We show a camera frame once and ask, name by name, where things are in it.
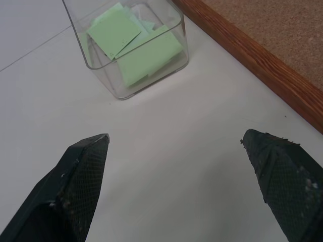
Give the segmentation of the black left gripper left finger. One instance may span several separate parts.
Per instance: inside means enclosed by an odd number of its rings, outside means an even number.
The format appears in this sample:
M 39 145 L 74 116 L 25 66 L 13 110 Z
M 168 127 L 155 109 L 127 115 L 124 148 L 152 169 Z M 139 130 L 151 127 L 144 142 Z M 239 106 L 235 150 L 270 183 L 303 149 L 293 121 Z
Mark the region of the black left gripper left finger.
M 71 145 L 32 189 L 1 241 L 86 241 L 103 180 L 108 134 Z

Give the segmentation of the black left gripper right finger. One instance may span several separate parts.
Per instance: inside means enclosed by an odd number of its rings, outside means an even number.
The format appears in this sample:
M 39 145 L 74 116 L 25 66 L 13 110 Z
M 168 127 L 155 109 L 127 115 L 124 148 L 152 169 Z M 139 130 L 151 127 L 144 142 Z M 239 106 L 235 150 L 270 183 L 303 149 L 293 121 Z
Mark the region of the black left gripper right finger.
M 322 241 L 322 167 L 300 146 L 249 129 L 241 139 L 264 202 L 288 241 Z

